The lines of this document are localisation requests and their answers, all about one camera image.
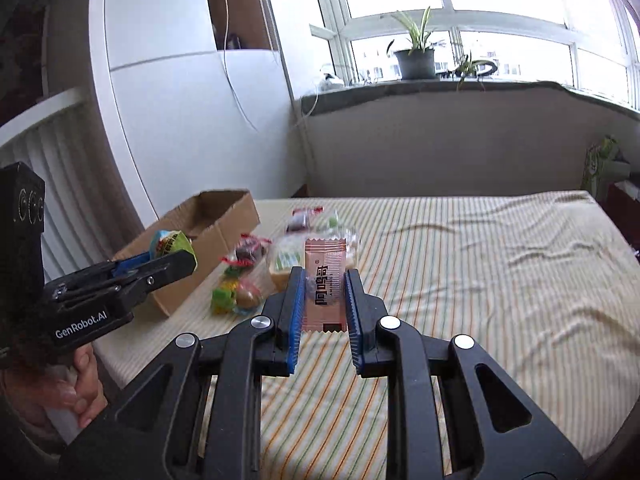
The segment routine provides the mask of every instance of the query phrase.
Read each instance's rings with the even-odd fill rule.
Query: red candy wrapper
[[[313,208],[294,209],[291,220],[287,224],[287,233],[295,231],[309,231],[311,217],[322,212],[322,206]]]
[[[302,330],[344,332],[344,271],[347,242],[307,240],[305,243],[306,299]]]
[[[249,234],[241,234],[240,241],[236,245],[236,259],[220,258],[231,267],[255,267],[267,253],[267,246],[271,244],[268,238],[258,238]]]

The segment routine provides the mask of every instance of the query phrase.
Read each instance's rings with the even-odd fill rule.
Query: mattress
[[[473,336],[585,458],[609,444],[640,395],[640,266],[588,194],[258,201],[255,232],[276,237],[305,205],[359,230],[364,289],[391,314],[426,335]],[[181,332],[242,321],[210,313],[220,272],[171,318],[142,305],[95,343],[117,382]],[[264,263],[254,278],[273,291]],[[346,334],[303,333],[295,375],[263,379],[261,478],[383,478],[386,388],[355,375]],[[438,416],[448,457],[439,403]]]

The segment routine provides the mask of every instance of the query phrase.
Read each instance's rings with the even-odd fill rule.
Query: open cardboard box
[[[191,239],[198,260],[196,271],[149,295],[150,300],[170,316],[220,264],[220,258],[235,248],[240,235],[250,233],[259,223],[254,199],[248,190],[204,191],[169,211],[114,259],[123,260],[148,251],[156,231],[180,230]]]

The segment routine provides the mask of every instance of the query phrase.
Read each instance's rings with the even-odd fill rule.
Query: camera lens
[[[36,218],[38,217],[38,200],[36,199],[36,194],[31,191],[29,194],[29,220],[32,224],[36,223]]]
[[[20,220],[27,218],[27,208],[27,192],[21,189],[20,196],[18,197],[18,214],[20,215]]]

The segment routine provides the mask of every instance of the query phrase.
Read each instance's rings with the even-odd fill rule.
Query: potted plant
[[[402,23],[402,26],[409,32],[411,41],[411,48],[395,51],[402,79],[437,79],[433,60],[433,47],[440,43],[431,43],[429,41],[429,37],[433,32],[426,29],[430,13],[431,7],[427,7],[424,10],[419,26],[404,12],[398,11],[393,14],[393,17]],[[389,55],[389,50],[394,41],[391,40],[386,48],[387,55]]]
[[[489,68],[484,70],[484,72],[478,72],[479,67],[481,66],[488,66]],[[473,55],[469,52],[468,54],[464,54],[462,58],[458,60],[458,66],[452,72],[452,75],[460,78],[456,88],[457,90],[460,90],[462,83],[467,77],[475,77],[482,85],[482,88],[484,88],[480,79],[495,73],[497,70],[498,66],[493,61],[489,61],[488,59],[473,59]]]

